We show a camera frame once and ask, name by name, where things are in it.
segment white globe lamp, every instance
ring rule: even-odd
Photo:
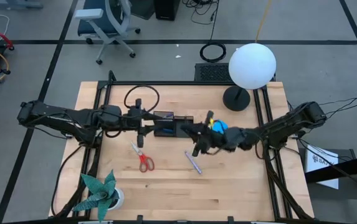
[[[227,108],[242,111],[250,103],[246,90],[265,86],[275,74],[277,61],[272,51],[261,44],[246,44],[229,60],[229,75],[236,86],[229,87],[222,100]]]

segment white paper sign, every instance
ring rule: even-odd
[[[324,161],[321,157],[325,158],[327,161],[329,161],[332,164],[338,163],[338,155],[333,152],[330,152],[330,151],[327,151],[327,150],[324,150],[324,149],[321,149],[319,147],[312,146],[312,145],[308,145],[307,148],[309,150],[307,150],[307,153],[306,153],[305,172],[310,172],[313,170],[317,170],[317,169],[321,169],[321,168],[329,166],[329,164],[326,161]],[[317,182],[317,183],[325,185],[327,187],[331,187],[333,189],[339,189],[339,180],[338,179],[324,180],[324,181]]]

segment potted plant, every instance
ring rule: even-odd
[[[115,188],[116,179],[113,170],[106,177],[104,184],[89,175],[81,174],[81,177],[92,195],[76,205],[73,211],[98,207],[98,220],[102,222],[108,210],[118,209],[123,205],[124,194],[122,190]]]

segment white pot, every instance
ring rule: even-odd
[[[121,189],[118,189],[118,188],[116,188],[115,190],[116,190],[116,192],[118,194],[119,199],[117,200],[117,203],[112,208],[108,208],[108,211],[119,209],[123,205],[123,202],[124,202],[124,193],[123,193],[123,191]]]

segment wooden tabletop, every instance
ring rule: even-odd
[[[92,108],[97,82],[82,82],[77,98],[76,110]],[[123,99],[128,85],[112,87],[110,105],[117,105],[125,113]],[[203,122],[207,111],[214,112],[215,119],[225,121],[228,126],[253,128],[258,126],[254,96],[250,91],[250,105],[241,112],[228,110],[222,102],[222,94],[228,86],[167,86],[158,85],[160,103],[157,111],[174,111],[175,115],[194,116],[194,122]],[[274,118],[288,111],[285,92],[280,82],[268,84],[269,98]],[[150,108],[156,100],[152,90],[139,88],[128,97],[128,104],[134,105],[141,98],[143,107]],[[267,120],[262,94],[260,94],[264,121]],[[125,194],[125,201],[119,210],[108,212],[106,220],[210,220],[226,221],[233,216],[235,221],[274,220],[270,190],[264,161],[255,155],[255,149],[235,153],[220,152],[215,156],[199,155],[196,163],[202,169],[199,175],[194,170],[184,151],[191,152],[191,139],[156,138],[153,133],[145,137],[142,151],[153,158],[155,170],[141,173],[140,160],[131,148],[130,141],[136,141],[135,132],[125,132],[117,138],[104,138],[98,179],[104,181],[113,169],[117,187]],[[297,151],[294,140],[288,147]],[[77,141],[68,140],[63,160],[77,148]],[[77,188],[83,160],[82,149],[65,165],[60,176],[55,198],[55,210],[59,211]],[[313,216],[310,196],[298,154],[281,150],[283,170],[289,192],[309,215]],[[277,188],[281,217],[285,216],[282,194]],[[97,209],[91,212],[91,219],[97,219]]]

